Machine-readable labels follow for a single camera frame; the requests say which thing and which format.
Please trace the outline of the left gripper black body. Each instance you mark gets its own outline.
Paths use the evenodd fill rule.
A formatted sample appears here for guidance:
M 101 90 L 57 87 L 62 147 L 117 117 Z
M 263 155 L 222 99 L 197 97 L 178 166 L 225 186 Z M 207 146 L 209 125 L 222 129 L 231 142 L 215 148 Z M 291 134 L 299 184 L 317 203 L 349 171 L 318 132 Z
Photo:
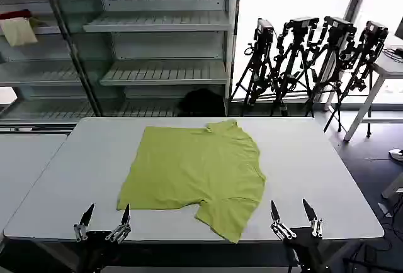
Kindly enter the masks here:
M 111 241 L 111 236 L 114 233 L 110 230 L 107 231 L 89 231 L 86 233 L 86 239 L 84 241 L 85 250 L 99 250 L 99 249 L 116 249 L 119 247 L 119 243 Z

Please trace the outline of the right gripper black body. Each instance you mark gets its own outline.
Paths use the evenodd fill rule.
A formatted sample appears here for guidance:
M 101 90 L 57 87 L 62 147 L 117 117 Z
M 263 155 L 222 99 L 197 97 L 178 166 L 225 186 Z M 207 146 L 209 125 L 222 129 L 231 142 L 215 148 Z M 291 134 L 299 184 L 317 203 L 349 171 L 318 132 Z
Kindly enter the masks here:
M 296 234 L 296 238 L 292 237 L 291 240 L 285 238 L 283 243 L 289 247 L 305 247 L 313 248 L 318 247 L 319 238 L 313 236 L 313 229 L 311 227 L 294 227 L 291 231 Z

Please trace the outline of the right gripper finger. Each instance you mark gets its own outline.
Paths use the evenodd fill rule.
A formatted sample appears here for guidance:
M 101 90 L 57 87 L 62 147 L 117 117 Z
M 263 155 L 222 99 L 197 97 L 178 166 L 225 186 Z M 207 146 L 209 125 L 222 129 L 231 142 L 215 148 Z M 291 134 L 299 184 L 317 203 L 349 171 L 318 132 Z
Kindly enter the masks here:
M 272 223 L 270 228 L 280 240 L 293 240 L 297 237 L 297 234 L 282 222 L 273 200 L 271 200 L 271 218 Z
M 303 199 L 303 205 L 305 213 L 310 221 L 312 236 L 316 238 L 322 238 L 324 220 L 322 218 L 317 217 L 313 207 L 305 199 Z

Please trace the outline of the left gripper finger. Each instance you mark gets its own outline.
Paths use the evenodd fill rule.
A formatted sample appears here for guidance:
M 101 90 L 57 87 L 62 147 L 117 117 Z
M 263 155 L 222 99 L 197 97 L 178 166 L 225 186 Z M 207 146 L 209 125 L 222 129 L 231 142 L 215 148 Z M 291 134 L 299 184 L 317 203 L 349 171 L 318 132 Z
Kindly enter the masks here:
M 74 233 L 76 236 L 76 242 L 85 241 L 88 239 L 87 227 L 92 217 L 94 210 L 94 203 L 83 213 L 78 224 L 74 224 Z
M 105 240 L 109 242 L 122 243 L 130 232 L 130 205 L 127 204 L 121 219 L 121 223 L 105 237 Z

